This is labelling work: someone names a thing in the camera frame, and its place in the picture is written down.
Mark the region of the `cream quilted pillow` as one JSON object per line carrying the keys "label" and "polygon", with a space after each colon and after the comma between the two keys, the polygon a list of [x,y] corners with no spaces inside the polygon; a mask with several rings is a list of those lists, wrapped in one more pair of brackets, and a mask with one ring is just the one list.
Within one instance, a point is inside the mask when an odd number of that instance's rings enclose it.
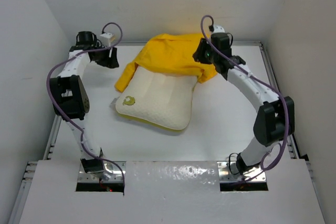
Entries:
{"label": "cream quilted pillow", "polygon": [[182,131],[191,120],[196,83],[196,76],[155,73],[138,67],[114,107],[119,115]]}

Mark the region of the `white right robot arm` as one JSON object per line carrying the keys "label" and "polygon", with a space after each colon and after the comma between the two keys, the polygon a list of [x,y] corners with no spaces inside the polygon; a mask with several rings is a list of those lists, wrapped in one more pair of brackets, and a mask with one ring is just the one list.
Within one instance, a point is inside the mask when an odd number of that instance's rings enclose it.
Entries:
{"label": "white right robot arm", "polygon": [[257,79],[246,61],[234,56],[227,33],[214,33],[211,40],[202,38],[193,54],[196,62],[213,65],[223,78],[234,85],[257,112],[253,126],[254,137],[237,155],[231,167],[234,175],[242,175],[259,166],[272,148],[295,131],[295,104],[272,87]]}

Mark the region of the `yellow pillowcase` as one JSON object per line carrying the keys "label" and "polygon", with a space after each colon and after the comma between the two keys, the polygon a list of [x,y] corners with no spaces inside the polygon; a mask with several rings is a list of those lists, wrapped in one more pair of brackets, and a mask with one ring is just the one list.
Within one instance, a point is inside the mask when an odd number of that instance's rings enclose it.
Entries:
{"label": "yellow pillowcase", "polygon": [[210,80],[217,75],[215,67],[193,59],[202,38],[202,34],[160,34],[151,38],[133,61],[126,65],[114,85],[115,89],[123,92],[138,67],[157,73],[196,76],[199,83]]}

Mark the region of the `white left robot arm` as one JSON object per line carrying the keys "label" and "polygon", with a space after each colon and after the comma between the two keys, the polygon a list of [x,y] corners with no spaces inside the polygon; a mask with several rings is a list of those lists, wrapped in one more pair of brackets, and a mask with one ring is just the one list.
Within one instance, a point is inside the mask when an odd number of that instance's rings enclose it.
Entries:
{"label": "white left robot arm", "polygon": [[105,181],[112,177],[113,165],[108,164],[101,147],[85,131],[90,102],[82,77],[91,62],[110,69],[119,66],[117,49],[112,46],[114,40],[112,33],[103,32],[97,36],[91,31],[79,32],[64,68],[58,76],[47,81],[55,113],[67,122],[79,146],[84,172]]}

